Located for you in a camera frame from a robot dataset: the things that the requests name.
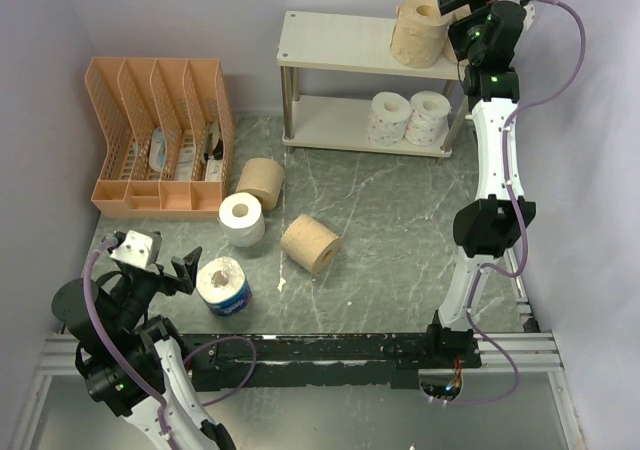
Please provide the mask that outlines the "plain white paper roll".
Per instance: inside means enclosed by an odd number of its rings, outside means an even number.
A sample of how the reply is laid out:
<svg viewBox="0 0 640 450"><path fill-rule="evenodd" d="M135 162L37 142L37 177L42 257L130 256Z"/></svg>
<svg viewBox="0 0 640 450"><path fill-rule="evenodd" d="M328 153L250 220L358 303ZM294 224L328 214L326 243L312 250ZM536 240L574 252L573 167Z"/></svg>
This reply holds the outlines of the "plain white paper roll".
<svg viewBox="0 0 640 450"><path fill-rule="evenodd" d="M265 233L261 203L247 192L229 195L222 201L219 221L227 239L237 247L255 245Z"/></svg>

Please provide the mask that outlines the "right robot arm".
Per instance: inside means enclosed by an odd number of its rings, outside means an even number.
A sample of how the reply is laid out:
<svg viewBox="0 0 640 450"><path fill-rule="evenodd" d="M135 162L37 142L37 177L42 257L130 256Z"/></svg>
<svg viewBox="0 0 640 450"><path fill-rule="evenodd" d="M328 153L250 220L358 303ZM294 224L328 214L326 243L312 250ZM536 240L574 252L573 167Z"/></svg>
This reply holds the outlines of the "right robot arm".
<svg viewBox="0 0 640 450"><path fill-rule="evenodd" d="M392 19L314 12L289 13L279 42L289 147L446 157L454 130L427 109L432 92L411 99L384 92L371 103L298 96L300 69L451 80L464 68L461 116L473 121L479 180L475 199L453 222L458 249L448 293L424 344L426 360L443 368L470 349L474 312L488 271L516 243L525 243L536 206L525 198L517 166L515 122L519 79L511 62L526 27L524 2L406 0Z"/></svg>

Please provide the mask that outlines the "white roll red dots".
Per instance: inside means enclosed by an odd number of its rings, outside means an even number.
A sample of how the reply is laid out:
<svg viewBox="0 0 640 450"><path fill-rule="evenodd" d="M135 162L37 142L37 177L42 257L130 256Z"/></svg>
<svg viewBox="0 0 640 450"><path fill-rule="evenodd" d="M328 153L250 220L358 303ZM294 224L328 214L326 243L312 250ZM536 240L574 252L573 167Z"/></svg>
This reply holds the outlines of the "white roll red dots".
<svg viewBox="0 0 640 450"><path fill-rule="evenodd" d="M376 94L368 117L368 140L380 147L396 145L404 137L412 111L410 102L397 93Z"/></svg>

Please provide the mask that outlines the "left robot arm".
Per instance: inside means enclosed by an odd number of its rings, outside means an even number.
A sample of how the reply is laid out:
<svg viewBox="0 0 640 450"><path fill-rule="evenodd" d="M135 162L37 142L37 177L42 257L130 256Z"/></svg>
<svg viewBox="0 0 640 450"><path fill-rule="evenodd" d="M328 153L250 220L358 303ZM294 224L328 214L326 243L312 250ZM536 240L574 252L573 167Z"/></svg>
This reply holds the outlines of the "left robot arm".
<svg viewBox="0 0 640 450"><path fill-rule="evenodd" d="M74 279L56 292L51 310L78 341L75 366L89 396L155 448L232 449L228 430L198 401L176 327L144 317L158 293L193 293L195 266L174 269L167 275L122 264L97 280Z"/></svg>

